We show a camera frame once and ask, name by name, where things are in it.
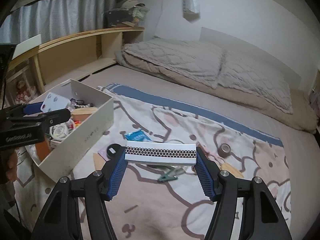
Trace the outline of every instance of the curtain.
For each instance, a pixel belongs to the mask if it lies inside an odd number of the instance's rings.
[[[120,0],[39,0],[7,16],[0,43],[21,43],[41,34],[42,43],[103,28],[103,14]]]

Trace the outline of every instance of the wall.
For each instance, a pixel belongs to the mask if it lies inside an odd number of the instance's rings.
[[[139,1],[150,9],[145,40],[153,34],[161,38],[198,40],[201,27],[217,30],[276,57],[301,76],[301,90],[311,90],[320,60],[316,34],[319,28],[311,10],[305,10],[303,0],[292,0],[284,6],[295,8],[306,23],[274,0],[200,0],[200,18],[193,20],[183,17],[181,0],[164,0],[163,10],[162,0]]]

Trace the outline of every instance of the box of toys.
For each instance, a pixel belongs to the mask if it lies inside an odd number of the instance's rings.
[[[49,128],[46,141],[26,146],[35,164],[57,182],[68,176],[86,152],[113,124],[113,97],[75,80],[67,80],[36,98],[41,111],[68,108],[68,122]]]

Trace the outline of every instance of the blue gripper pad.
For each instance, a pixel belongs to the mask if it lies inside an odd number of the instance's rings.
[[[109,190],[107,193],[108,198],[111,200],[117,195],[125,169],[127,168],[128,162],[124,159],[125,151],[122,152],[121,158],[119,159],[113,173],[109,179]]]
[[[215,196],[213,190],[213,180],[198,153],[197,164],[195,165],[195,169],[204,194],[210,199],[212,199]]]

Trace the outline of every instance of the white card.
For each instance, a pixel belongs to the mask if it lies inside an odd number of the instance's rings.
[[[41,111],[44,113],[64,109],[70,105],[70,100],[63,96],[59,96],[55,93],[49,92],[46,99],[41,105]]]

